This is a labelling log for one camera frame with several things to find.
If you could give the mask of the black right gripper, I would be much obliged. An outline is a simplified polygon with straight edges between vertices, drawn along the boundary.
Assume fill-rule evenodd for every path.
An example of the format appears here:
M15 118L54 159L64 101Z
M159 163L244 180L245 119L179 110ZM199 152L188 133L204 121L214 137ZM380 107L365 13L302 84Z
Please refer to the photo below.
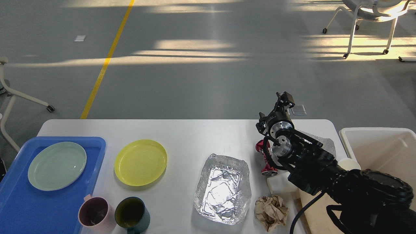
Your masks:
M287 111L295 106L293 96L288 92L282 94L276 92L276 96L278 99L269 115L266 116L259 112L260 118L256 123L256 128L264 136L276 137L277 132L281 129L294 129L294 124Z

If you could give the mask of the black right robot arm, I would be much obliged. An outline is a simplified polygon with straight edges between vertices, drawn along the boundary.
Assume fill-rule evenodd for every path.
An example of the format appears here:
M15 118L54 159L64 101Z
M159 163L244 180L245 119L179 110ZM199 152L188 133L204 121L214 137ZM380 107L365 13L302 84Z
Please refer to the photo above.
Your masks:
M256 128L264 139L256 150L263 154L266 165L288 171L289 182L315 196L296 214L290 233L300 216L327 194L337 204L328 205L326 212L345 234L414 234L412 187L383 172L343 169L323 143L295 129L289 116L289 109L295 106L292 95L276 95L272 111L259 113Z

